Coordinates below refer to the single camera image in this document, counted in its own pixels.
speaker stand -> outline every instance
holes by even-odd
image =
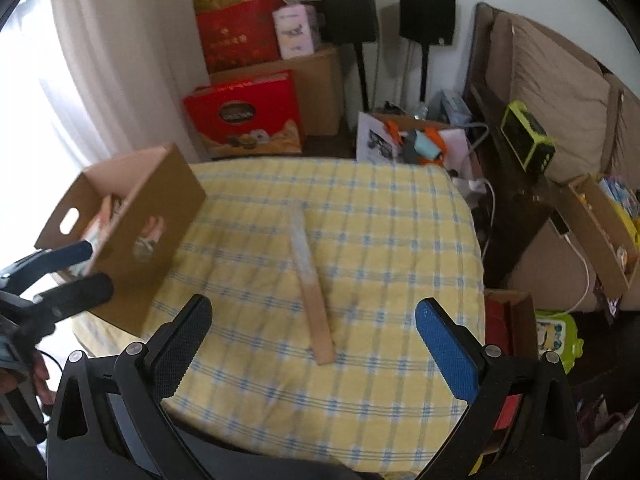
[[[422,71],[420,72],[420,102],[423,103],[427,93],[427,70],[429,69],[429,45],[422,46]]]
[[[369,95],[367,93],[367,72],[364,70],[364,54],[362,53],[362,43],[354,43],[356,51],[356,63],[358,64],[358,74],[360,75],[360,91],[362,92],[362,110],[369,113]]]

white wall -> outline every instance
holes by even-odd
[[[458,16],[453,46],[431,48],[428,96],[441,88],[462,90],[471,47],[474,6],[480,1],[523,14],[560,32],[595,56],[640,95],[640,54],[625,27],[597,0],[457,0]],[[397,2],[376,0],[383,35],[378,102],[395,100],[395,78],[402,72],[406,43],[398,38]],[[371,90],[376,47],[366,45],[365,48]],[[420,56],[418,48],[414,51],[408,84],[409,104],[415,104],[418,99]],[[360,107],[360,93],[355,67],[351,65],[348,72],[345,81],[346,100],[348,115],[353,121]]]

oval logo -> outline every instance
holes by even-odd
[[[228,124],[241,124],[254,118],[255,108],[244,101],[232,101],[225,103],[218,111],[220,119]]]

white curtain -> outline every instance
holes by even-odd
[[[100,160],[174,142],[206,159],[182,98],[209,83],[191,0],[52,0],[62,50],[95,129],[74,136]]]
[[[50,0],[22,0],[0,31],[0,269],[33,251],[88,163],[71,137],[93,130],[65,65]]]

green and black speaker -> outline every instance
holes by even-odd
[[[507,106],[500,130],[529,173],[544,173],[556,152],[556,144],[522,101]]]

